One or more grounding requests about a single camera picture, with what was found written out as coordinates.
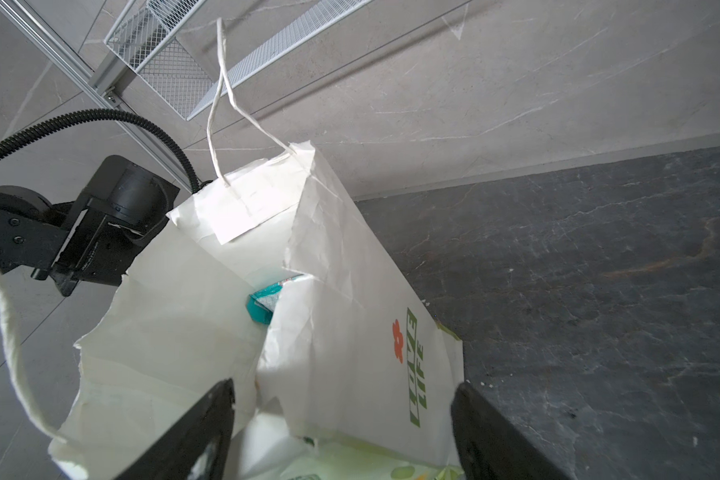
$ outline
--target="white triangle mark on floor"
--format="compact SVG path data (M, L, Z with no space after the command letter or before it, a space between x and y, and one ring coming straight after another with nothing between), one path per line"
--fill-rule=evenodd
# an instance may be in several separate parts
M467 10L469 10L469 4L464 6L464 14L461 15L461 21L455 26L448 23L448 20L445 19L445 15L440 17L443 19L443 23L451 29L451 33L456 35L456 38L459 40L461 40L461 33L464 31L464 22L467 20Z

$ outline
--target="wire mesh shelf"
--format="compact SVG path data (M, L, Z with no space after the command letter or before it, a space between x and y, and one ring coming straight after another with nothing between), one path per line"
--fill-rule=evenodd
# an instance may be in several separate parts
M230 73L232 87L372 0L320 0L248 54ZM211 105L214 82L176 39L205 0L129 0L104 43L172 109L191 120Z

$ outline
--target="red flower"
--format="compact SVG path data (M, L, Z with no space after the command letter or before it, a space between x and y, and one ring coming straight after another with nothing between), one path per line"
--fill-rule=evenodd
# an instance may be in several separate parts
M392 324L392 336L394 337L394 356L403 363L403 333L400 331L400 322Z

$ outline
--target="bag handle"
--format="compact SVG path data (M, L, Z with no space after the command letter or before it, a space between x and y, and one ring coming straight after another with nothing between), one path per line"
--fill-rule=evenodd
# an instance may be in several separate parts
M258 128L259 131L261 131L264 135L267 137L273 139L276 144L278 144L280 147L282 147L285 151L287 151L290 155L296 156L296 152L294 149L290 148L283 142L281 142L277 137L270 134L267 130L264 130L264 128L259 124L258 121L254 117L251 117L247 112L242 110L238 105L237 101L235 101L235 95L232 94L232 84L230 83L230 76L229 73L226 70L226 37L224 36L224 24L223 20L221 18L216 19L216 56L219 59L219 81L216 82L216 94L213 96L213 103L211 104L211 112L208 115L208 125L206 126L206 135L208 137L208 148L211 151L211 161L213 162L213 169L216 170L216 176L218 178L221 178L225 185L229 187L230 182L227 181L227 179L224 177L224 175L221 173L221 169L219 168L219 159L216 156L216 149L213 147L213 140L212 137L212 124L213 119L216 116L216 107L219 105L219 99L221 98L221 90L222 90L222 82L224 82L224 85L226 86L226 94L230 98L230 104L232 108L237 110L237 113L242 115L246 120L251 122L251 124Z
M29 421L46 436L67 443L68 438L52 427L43 416L39 405L34 400L27 381L27 371L24 369L24 360L21 358L21 343L18 339L16 327L16 312L8 298L8 291L3 284L3 274L0 272L0 334L3 337L3 354L5 365L10 374L10 384L16 392L19 403L24 408Z

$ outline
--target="logo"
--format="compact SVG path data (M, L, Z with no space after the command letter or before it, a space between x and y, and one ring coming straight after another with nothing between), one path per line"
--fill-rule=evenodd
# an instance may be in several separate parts
M403 345L405 340L403 339L403 332L400 331L400 322L394 321L392 324L392 336L394 337L394 356L398 358L400 363L403 363Z
M424 384L424 346L418 342L418 320L411 309L408 309L408 318L405 322L405 337L407 340L406 360L408 361L408 402L411 413L411 423L421 427L420 408L427 408L427 388Z

